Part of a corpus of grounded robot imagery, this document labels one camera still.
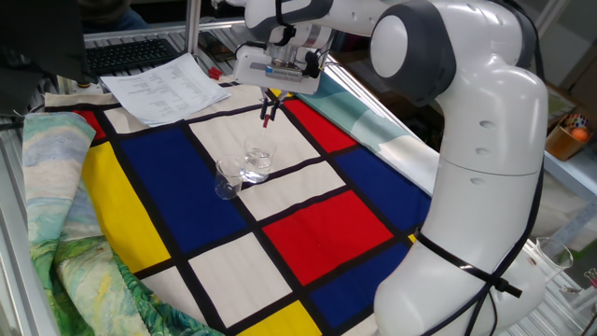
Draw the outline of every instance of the pastel fabric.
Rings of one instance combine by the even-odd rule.
[[[24,124],[30,252],[60,333],[221,335],[163,303],[106,241],[81,179],[94,135],[74,113],[33,114]]]

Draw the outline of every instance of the clear plastic cup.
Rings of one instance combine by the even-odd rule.
[[[242,169],[244,159],[227,156],[215,163],[215,194],[222,200],[231,200],[241,191],[243,186]]]
[[[267,136],[252,136],[244,141],[244,179],[251,183],[265,181],[270,176],[276,144]]]
[[[545,275],[546,283],[572,266],[574,261],[568,247],[550,238],[537,238],[533,254],[538,258],[537,265]]]

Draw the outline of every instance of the yellow square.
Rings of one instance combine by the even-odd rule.
[[[82,175],[105,238],[132,273],[170,258],[109,142],[90,148]]]
[[[321,331],[300,301],[267,317],[239,336],[321,336]]]

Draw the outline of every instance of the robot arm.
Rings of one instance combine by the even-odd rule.
[[[444,112],[437,181],[421,233],[485,273],[502,268],[529,229],[547,128],[547,90],[516,66],[530,63],[535,47],[526,18],[480,0],[249,0],[245,21],[267,47],[239,50],[236,80],[308,94],[319,77],[306,71],[307,50],[322,48],[332,29],[371,36],[378,76],[413,104],[435,100]],[[545,290],[523,254],[504,278],[522,295],[493,293],[499,329],[529,314]],[[486,285],[417,242],[378,287],[380,331],[426,334]],[[487,335],[492,308],[481,305],[474,329],[466,331],[470,307],[436,335]]]

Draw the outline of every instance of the white square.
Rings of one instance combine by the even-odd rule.
[[[160,300],[205,324],[205,317],[203,317],[199,306],[197,306],[185,281],[175,267],[151,275],[141,281],[153,290]]]
[[[324,161],[242,190],[239,197],[255,220],[261,220],[344,185],[334,168]]]
[[[228,112],[235,109],[247,107],[248,105],[259,105],[261,102],[261,89],[253,85],[237,85],[227,87],[232,95],[230,98],[224,99],[221,102],[205,107],[203,110],[193,113],[186,117],[186,120],[195,119],[199,117],[209,116],[217,112]],[[129,113],[126,108],[114,108],[105,111],[105,116],[110,120],[116,133],[128,134],[135,133],[145,129],[149,126],[139,121],[134,115]]]
[[[218,117],[191,124],[190,129],[214,160],[226,155],[244,157],[244,140],[249,136],[260,136],[264,133],[260,113],[259,109],[229,117]],[[319,156],[282,111],[276,113],[276,121],[270,121],[265,135],[277,146],[271,163],[272,172]]]
[[[226,327],[292,292],[253,233],[189,263]]]
[[[375,322],[375,315],[370,315],[361,321],[361,323],[343,333],[342,336],[376,336],[378,334],[379,332],[377,329],[377,323]]]

